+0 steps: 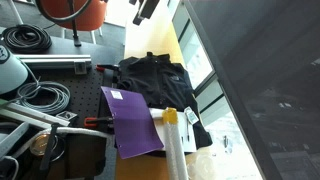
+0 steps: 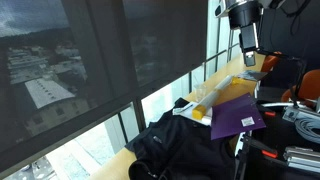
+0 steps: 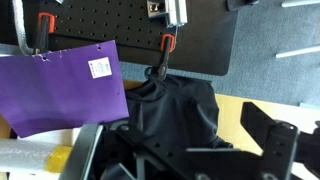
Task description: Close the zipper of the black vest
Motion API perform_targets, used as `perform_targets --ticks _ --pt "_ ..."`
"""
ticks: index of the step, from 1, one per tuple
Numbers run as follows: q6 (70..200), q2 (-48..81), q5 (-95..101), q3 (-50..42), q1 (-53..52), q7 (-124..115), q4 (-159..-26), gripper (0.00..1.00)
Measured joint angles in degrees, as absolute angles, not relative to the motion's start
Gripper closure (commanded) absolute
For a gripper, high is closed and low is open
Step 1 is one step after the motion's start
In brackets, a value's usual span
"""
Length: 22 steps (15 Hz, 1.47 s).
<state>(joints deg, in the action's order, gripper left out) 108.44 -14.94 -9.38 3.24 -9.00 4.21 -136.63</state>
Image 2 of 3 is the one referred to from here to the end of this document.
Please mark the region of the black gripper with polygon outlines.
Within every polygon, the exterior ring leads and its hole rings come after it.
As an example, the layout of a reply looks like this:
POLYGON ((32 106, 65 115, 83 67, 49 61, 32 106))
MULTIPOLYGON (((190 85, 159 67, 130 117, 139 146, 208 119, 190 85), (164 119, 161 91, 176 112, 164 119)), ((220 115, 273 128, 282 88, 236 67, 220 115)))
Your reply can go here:
POLYGON ((258 46, 258 35, 256 24, 241 27, 240 28, 240 47, 242 52, 245 53, 244 61, 247 67, 255 65, 255 55, 254 52, 258 46))

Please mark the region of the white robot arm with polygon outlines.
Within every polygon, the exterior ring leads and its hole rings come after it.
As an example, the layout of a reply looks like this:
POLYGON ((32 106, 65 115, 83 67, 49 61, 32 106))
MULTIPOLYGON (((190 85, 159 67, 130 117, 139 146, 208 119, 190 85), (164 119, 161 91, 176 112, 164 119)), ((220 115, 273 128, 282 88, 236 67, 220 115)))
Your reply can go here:
POLYGON ((286 0, 219 0, 216 18, 227 17, 231 30, 240 30, 239 45, 247 67, 255 65, 265 9, 278 9, 286 0))

